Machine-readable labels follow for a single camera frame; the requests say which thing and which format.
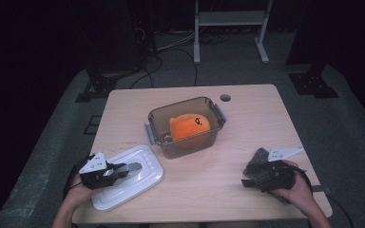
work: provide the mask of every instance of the white shelf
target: white shelf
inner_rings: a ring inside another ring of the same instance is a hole
[[[199,26],[248,26],[262,25],[264,10],[214,11],[198,14]]]

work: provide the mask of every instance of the orange object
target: orange object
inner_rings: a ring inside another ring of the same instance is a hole
[[[170,118],[169,124],[173,141],[181,140],[210,130],[210,123],[207,118],[199,114],[183,114],[176,118]],[[194,148],[204,143],[206,139],[207,137],[192,139],[187,142],[179,143],[179,146]]]

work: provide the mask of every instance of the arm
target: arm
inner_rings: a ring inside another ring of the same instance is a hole
[[[52,223],[52,228],[71,228],[73,213],[98,191],[98,189],[90,190],[84,187],[81,182],[80,176],[77,175],[72,183],[74,187],[69,190],[58,209],[57,215]]]
[[[286,163],[297,166],[295,163],[285,161]],[[331,224],[324,212],[321,210],[313,194],[310,191],[306,181],[301,177],[300,173],[295,172],[295,185],[292,189],[279,189],[274,191],[275,194],[285,197],[293,205],[295,205],[300,212],[306,216],[314,228],[331,228]]]

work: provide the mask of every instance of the dark background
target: dark background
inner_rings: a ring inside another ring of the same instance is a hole
[[[201,1],[202,9],[257,10],[265,1]],[[0,209],[73,77],[95,58],[142,65],[148,41],[133,28],[193,29],[194,1],[0,0]],[[316,53],[339,70],[365,106],[365,0],[275,1],[269,31],[297,30],[287,64]]]

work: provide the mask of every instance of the floor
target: floor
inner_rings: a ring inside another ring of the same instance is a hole
[[[192,63],[192,42],[159,54],[162,61],[148,59],[145,71],[121,79],[116,89],[180,86],[273,84],[286,105],[298,135],[321,184],[329,187],[349,214],[355,227],[365,227],[365,109],[339,72],[327,66],[322,77],[338,98],[316,99],[298,95],[288,74],[309,66],[287,66],[285,61],[295,32],[267,33],[264,40],[270,63],[261,62],[254,38],[258,34],[214,36],[215,45],[202,45],[202,61]],[[183,38],[181,34],[157,34],[158,47]],[[0,227],[49,227],[61,203],[62,190],[71,166],[90,153],[94,135],[85,134],[92,116],[102,115],[106,99],[75,103],[88,76],[75,75],[36,144],[10,198],[0,212]],[[332,202],[334,227],[349,227],[344,212]],[[81,224],[80,227],[97,227]],[[138,227],[139,224],[108,224]],[[307,227],[304,219],[260,221],[259,227]]]

